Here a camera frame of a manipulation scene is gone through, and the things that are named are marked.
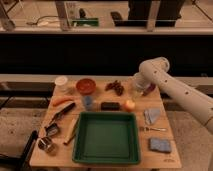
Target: green plastic tray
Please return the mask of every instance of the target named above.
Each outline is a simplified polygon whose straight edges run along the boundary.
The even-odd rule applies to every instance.
[[[134,114],[82,112],[79,117],[73,161],[93,164],[140,162]]]
[[[84,26],[84,24],[87,24],[89,26],[97,27],[99,26],[98,18],[79,18],[76,20],[72,20],[71,24],[74,25],[74,23],[77,24],[77,26]]]

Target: white cup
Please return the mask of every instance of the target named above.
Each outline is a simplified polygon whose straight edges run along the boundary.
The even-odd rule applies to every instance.
[[[66,76],[58,76],[55,79],[55,85],[60,89],[60,91],[68,90],[68,78]]]

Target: blue object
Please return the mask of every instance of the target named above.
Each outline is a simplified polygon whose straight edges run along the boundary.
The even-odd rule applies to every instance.
[[[83,96],[82,103],[86,110],[92,110],[93,99],[91,96]]]
[[[162,153],[171,153],[171,144],[167,139],[160,138],[150,138],[149,139],[149,148],[152,151],[158,151]]]

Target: food item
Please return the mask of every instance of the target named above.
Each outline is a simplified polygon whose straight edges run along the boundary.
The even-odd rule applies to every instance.
[[[135,109],[135,102],[133,100],[126,100],[123,107],[124,110],[131,112]]]
[[[90,95],[95,91],[96,84],[92,79],[84,78],[77,82],[76,89],[81,95]]]
[[[72,96],[63,96],[63,97],[58,97],[57,99],[54,99],[52,101],[52,105],[54,107],[66,102],[66,101],[73,101],[73,97]]]
[[[121,85],[121,82],[120,81],[117,81],[115,80],[114,82],[112,83],[108,83],[105,87],[105,90],[108,91],[108,90],[111,90],[111,89],[114,89],[115,90],[115,93],[118,95],[118,96],[121,96],[124,92],[124,87]]]

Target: bowl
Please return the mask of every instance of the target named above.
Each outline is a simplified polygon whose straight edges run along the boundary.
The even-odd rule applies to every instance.
[[[81,95],[90,95],[96,89],[96,83],[90,78],[84,78],[76,83],[76,89]]]

